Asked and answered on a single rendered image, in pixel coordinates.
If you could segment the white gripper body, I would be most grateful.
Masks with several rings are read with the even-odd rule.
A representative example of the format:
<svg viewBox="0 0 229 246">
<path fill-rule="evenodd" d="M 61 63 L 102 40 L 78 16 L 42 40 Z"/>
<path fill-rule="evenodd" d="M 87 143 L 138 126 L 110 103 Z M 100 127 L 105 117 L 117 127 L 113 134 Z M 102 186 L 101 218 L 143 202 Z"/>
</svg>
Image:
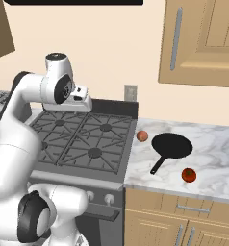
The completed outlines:
<svg viewBox="0 0 229 246">
<path fill-rule="evenodd" d="M 84 101 L 69 101 L 66 100 L 62 104 L 43 104 L 43 108 L 48 111 L 77 111 L 91 112 L 92 101 L 88 96 Z"/>
</svg>

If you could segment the dark grey gas stove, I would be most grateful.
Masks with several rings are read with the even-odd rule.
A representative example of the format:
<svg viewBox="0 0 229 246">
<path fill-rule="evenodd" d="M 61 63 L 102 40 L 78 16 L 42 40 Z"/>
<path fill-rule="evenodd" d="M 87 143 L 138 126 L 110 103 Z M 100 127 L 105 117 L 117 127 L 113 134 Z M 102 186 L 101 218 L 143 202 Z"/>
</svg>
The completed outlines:
<svg viewBox="0 0 229 246">
<path fill-rule="evenodd" d="M 125 173 L 137 126 L 137 102 L 94 99 L 91 112 L 42 111 L 30 124 L 42 150 L 30 182 L 92 191 L 90 203 L 120 208 L 114 222 L 76 218 L 89 246 L 124 246 Z"/>
</svg>

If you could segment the orange-brown onion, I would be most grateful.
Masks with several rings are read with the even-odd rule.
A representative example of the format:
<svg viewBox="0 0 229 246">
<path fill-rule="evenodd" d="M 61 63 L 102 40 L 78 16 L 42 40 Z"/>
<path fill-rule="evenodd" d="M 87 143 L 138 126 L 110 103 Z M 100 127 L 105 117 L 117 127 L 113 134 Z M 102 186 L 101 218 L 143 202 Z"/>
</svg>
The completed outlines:
<svg viewBox="0 0 229 246">
<path fill-rule="evenodd" d="M 138 131 L 137 132 L 137 140 L 140 142 L 145 142 L 148 139 L 147 131 Z"/>
</svg>

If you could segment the black frying pan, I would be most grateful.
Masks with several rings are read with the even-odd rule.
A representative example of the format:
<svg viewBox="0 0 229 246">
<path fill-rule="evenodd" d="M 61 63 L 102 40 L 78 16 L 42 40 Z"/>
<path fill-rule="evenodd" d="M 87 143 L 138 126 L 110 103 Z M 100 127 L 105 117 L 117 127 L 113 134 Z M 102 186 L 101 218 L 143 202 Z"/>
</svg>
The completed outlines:
<svg viewBox="0 0 229 246">
<path fill-rule="evenodd" d="M 166 159 L 181 159 L 192 152 L 191 142 L 182 135 L 162 133 L 155 135 L 151 141 L 153 149 L 160 155 L 150 170 L 154 175 Z"/>
</svg>

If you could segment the red tomato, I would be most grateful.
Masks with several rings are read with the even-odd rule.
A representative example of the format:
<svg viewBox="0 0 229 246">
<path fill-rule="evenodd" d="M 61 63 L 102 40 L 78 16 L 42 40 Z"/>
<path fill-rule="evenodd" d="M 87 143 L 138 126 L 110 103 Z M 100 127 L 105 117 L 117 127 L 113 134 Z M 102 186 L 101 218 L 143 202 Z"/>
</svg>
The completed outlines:
<svg viewBox="0 0 229 246">
<path fill-rule="evenodd" d="M 187 183 L 192 183 L 196 180 L 196 172 L 192 168 L 185 168 L 182 171 L 182 179 Z"/>
</svg>

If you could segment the black range hood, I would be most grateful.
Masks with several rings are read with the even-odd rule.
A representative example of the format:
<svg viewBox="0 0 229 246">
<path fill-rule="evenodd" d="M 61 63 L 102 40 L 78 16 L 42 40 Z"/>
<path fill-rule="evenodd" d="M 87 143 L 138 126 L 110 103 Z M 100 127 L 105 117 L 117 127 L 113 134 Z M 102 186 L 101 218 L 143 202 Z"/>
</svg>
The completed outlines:
<svg viewBox="0 0 229 246">
<path fill-rule="evenodd" d="M 143 0 L 4 0 L 9 5 L 50 5 L 50 6 L 74 6 L 74 5 L 143 5 Z"/>
</svg>

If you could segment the light wood drawer front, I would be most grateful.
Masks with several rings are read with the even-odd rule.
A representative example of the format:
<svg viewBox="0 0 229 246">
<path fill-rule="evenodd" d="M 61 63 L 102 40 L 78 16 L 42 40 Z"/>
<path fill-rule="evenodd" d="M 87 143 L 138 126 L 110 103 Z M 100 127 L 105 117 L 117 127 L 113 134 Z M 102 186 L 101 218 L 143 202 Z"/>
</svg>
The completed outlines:
<svg viewBox="0 0 229 246">
<path fill-rule="evenodd" d="M 210 209 L 211 212 L 202 213 L 177 209 L 177 204 L 198 209 Z M 201 200 L 184 196 L 127 188 L 126 208 L 137 211 L 160 212 L 170 215 L 229 224 L 229 204 L 212 200 Z"/>
</svg>

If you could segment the light wood base cupboard door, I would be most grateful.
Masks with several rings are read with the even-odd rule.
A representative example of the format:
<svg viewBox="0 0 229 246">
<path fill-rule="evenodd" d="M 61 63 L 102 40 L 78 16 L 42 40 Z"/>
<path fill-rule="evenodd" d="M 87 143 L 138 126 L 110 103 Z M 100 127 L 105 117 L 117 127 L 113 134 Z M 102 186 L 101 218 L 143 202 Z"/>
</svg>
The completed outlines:
<svg viewBox="0 0 229 246">
<path fill-rule="evenodd" d="M 191 246 L 229 246 L 229 226 L 193 220 L 188 223 L 182 246 L 187 246 L 191 227 L 195 227 Z"/>
<path fill-rule="evenodd" d="M 169 215 L 127 209 L 124 246 L 175 246 L 179 226 L 182 224 L 181 246 L 187 223 L 186 219 Z"/>
</svg>

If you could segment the grey wall outlet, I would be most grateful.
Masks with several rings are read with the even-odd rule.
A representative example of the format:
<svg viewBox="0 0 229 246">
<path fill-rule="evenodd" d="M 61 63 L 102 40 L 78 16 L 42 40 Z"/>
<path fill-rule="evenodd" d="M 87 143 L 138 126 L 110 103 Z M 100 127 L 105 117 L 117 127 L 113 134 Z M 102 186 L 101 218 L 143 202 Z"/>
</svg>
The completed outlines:
<svg viewBox="0 0 229 246">
<path fill-rule="evenodd" d="M 124 100 L 129 102 L 137 101 L 137 91 L 138 87 L 135 85 L 125 85 L 124 86 Z"/>
</svg>

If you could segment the light wood wall cupboard door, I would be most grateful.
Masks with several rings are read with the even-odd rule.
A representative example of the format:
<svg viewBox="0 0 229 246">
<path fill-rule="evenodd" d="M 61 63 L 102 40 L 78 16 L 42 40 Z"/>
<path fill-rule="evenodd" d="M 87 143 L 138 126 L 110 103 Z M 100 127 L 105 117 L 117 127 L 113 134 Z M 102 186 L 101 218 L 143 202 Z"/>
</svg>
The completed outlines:
<svg viewBox="0 0 229 246">
<path fill-rule="evenodd" d="M 178 8 L 183 17 L 175 69 L 170 59 Z M 161 84 L 229 87 L 229 0 L 165 0 Z"/>
</svg>

